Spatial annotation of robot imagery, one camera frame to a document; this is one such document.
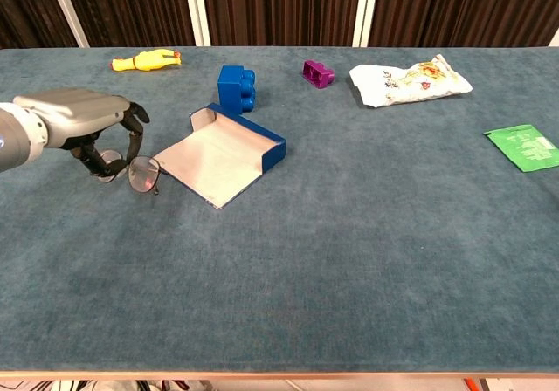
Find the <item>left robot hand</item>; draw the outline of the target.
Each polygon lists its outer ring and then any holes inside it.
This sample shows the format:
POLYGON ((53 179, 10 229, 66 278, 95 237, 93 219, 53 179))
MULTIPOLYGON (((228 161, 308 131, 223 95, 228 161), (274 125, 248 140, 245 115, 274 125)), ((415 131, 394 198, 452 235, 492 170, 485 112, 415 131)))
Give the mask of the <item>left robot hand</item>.
POLYGON ((18 95, 1 104, 1 170, 57 148, 70 152, 102 182, 111 182, 138 156, 147 123, 145 109, 120 95, 75 87, 18 95), (100 134, 115 124, 129 132, 126 156, 95 147, 100 134))

